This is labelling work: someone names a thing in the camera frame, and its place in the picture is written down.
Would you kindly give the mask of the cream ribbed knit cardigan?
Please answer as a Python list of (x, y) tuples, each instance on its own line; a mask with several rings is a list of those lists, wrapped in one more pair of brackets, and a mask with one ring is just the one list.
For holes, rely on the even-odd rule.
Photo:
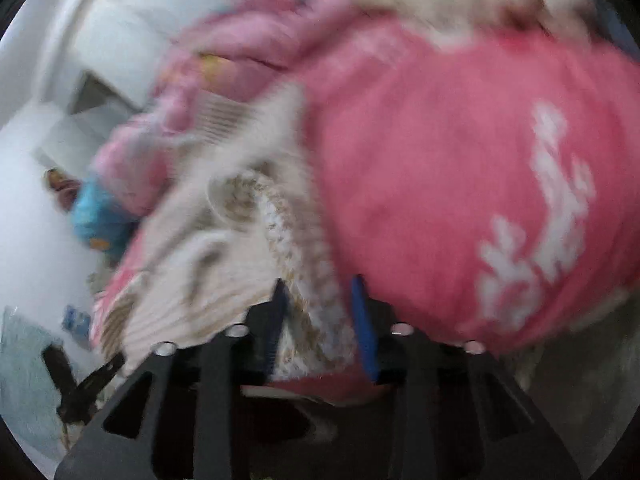
[(278, 84), (248, 104), (208, 94), (171, 146), (172, 182), (146, 217), (94, 320), (96, 348), (140, 364), (152, 345), (193, 346), (242, 321), (277, 282), (291, 307), (274, 376), (338, 373), (355, 359), (308, 166), (303, 88)]

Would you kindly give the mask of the pink flower fleece blanket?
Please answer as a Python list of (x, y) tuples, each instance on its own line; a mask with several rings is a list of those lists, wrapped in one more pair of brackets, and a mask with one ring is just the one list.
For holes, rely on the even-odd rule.
[[(438, 44), (398, 18), (360, 18), (259, 96), (286, 82), (303, 88), (303, 144), (354, 335), (356, 275), (427, 336), (495, 354), (564, 332), (638, 282), (639, 64), (609, 42)], [(371, 391), (358, 356), (356, 344), (338, 373), (273, 373), (271, 385), (357, 402)]]

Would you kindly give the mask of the pink floral duvet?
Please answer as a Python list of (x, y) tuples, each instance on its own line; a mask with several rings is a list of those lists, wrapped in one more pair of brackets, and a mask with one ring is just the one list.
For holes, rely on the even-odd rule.
[(355, 0), (238, 0), (186, 29), (160, 62), (151, 104), (110, 133), (89, 164), (70, 210), (89, 248), (122, 258), (138, 223), (168, 188), (172, 141), (188, 133), (209, 96), (250, 102), (361, 10)]

